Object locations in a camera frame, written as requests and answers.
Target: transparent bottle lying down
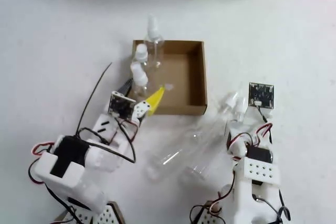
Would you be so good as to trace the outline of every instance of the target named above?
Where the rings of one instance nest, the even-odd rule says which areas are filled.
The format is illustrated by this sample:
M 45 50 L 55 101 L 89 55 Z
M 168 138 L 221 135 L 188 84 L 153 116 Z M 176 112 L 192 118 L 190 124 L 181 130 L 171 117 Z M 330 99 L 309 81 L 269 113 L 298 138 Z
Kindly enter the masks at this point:
M 188 168 L 190 173 L 203 174 L 213 160 L 213 156 L 207 153 L 208 149 L 218 146 L 219 142 L 221 145 L 224 142 L 223 137 L 219 137 L 224 135 L 224 127 L 223 114 L 219 114 L 215 118 L 215 123 L 203 127 L 198 124 L 183 133 L 173 143 L 150 156 L 146 168 L 148 176 L 152 180 L 162 180 L 190 159 L 194 161 Z
M 217 155 L 225 152 L 226 141 L 224 140 L 225 121 L 222 115 L 218 115 L 215 119 L 213 127 L 203 134 L 205 138 L 197 147 L 194 155 L 191 157 L 185 173 L 192 177 L 205 179 L 208 168 Z
M 201 140 L 200 124 L 195 123 L 157 152 L 148 154 L 146 174 L 149 179 L 158 182 L 182 167 Z

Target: white pump cap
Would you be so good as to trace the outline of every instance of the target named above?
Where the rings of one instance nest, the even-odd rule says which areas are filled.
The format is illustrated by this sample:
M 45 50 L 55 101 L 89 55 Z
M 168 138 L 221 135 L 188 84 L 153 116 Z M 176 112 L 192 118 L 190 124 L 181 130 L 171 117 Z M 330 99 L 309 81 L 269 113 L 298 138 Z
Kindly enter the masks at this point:
M 245 115 L 246 110 L 247 110 L 247 107 L 248 107 L 248 104 L 247 104 L 246 98 L 245 97 L 239 97 L 237 99 L 237 105 L 235 107 L 238 122 L 243 121 L 244 115 Z
M 155 40 L 160 36 L 159 26 L 157 24 L 158 24 L 158 21 L 156 17 L 152 14 L 148 15 L 147 34 L 151 40 Z
M 147 46 L 145 44 L 137 45 L 137 50 L 135 51 L 135 59 L 138 62 L 146 62 L 148 60 Z
M 237 98 L 238 92 L 232 92 L 228 95 L 224 102 L 223 113 L 226 113 L 228 110 L 232 110 L 234 106 L 236 106 Z
M 133 62 L 131 64 L 131 71 L 133 73 L 133 81 L 136 85 L 142 87 L 147 85 L 148 83 L 147 75 L 145 71 L 143 71 L 139 62 Z

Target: circuit board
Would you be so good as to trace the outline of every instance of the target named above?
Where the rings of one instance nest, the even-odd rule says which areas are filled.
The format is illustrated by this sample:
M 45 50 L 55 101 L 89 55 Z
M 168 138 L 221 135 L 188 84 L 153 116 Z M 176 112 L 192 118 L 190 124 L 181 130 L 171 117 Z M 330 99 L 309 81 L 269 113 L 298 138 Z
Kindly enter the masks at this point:
M 248 105 L 273 109 L 274 86 L 250 82 L 248 89 Z
M 136 101 L 113 91 L 110 99 L 109 114 L 124 120 L 131 120 L 135 103 Z

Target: cardboard box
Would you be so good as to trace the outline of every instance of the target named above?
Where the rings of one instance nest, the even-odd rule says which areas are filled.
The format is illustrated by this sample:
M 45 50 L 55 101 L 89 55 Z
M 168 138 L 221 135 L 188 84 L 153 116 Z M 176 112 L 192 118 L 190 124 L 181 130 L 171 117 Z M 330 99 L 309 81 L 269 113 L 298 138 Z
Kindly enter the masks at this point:
M 133 42 L 133 56 L 141 43 L 142 40 Z M 174 88 L 164 93 L 155 114 L 203 115 L 207 108 L 204 43 L 165 41 L 162 67 L 155 80 L 172 84 Z

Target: white table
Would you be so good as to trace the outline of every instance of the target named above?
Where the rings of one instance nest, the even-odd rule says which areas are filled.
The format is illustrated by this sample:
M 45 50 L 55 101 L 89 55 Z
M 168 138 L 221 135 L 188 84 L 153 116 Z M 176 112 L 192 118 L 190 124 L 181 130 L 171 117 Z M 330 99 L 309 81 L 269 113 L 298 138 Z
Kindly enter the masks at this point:
M 95 82 L 113 61 L 83 121 L 93 126 L 110 91 L 128 77 L 132 40 L 144 37 L 148 13 L 158 17 L 166 39 L 204 41 L 206 116 L 229 91 L 247 92 L 250 81 L 275 85 L 272 135 L 293 221 L 332 223 L 336 0 L 0 0 L 2 218 L 48 223 L 62 211 L 28 180 L 30 149 L 74 133 Z M 171 141 L 187 120 L 149 118 L 135 143 L 139 161 L 103 178 L 127 223 L 188 223 L 191 206 L 230 183 L 225 155 L 199 187 L 181 186 L 178 172 L 161 184 L 145 179 L 146 152 Z

